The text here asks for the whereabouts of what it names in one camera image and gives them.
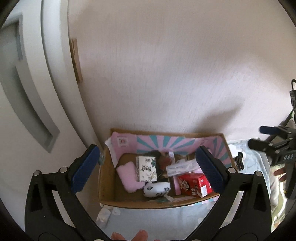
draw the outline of red package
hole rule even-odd
[[[179,185],[181,194],[204,197],[213,192],[205,175],[194,172],[180,175]]]

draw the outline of hand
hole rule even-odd
[[[282,168],[276,170],[276,171],[274,172],[274,175],[275,175],[275,176],[279,176],[279,175],[282,175],[282,174],[284,174],[284,173],[286,173],[286,172],[287,172],[287,171],[286,171],[286,167],[284,166],[284,167],[282,167]],[[279,179],[279,181],[280,181],[280,182],[283,182],[283,181],[285,181],[286,179],[287,179],[287,175],[285,174],[285,175],[283,175],[283,176]]]
[[[125,238],[119,233],[112,233],[111,239],[113,240],[125,240]],[[148,240],[148,233],[145,230],[140,230],[137,232],[136,236],[131,241],[147,241]]]

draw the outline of door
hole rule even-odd
[[[0,30],[0,197],[22,229],[33,172],[56,172],[86,149],[52,84],[41,7],[20,0]]]

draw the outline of printed label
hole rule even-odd
[[[207,196],[207,185],[202,186],[200,191],[202,193],[202,197]]]
[[[127,137],[117,137],[118,147],[127,147],[128,138]]]

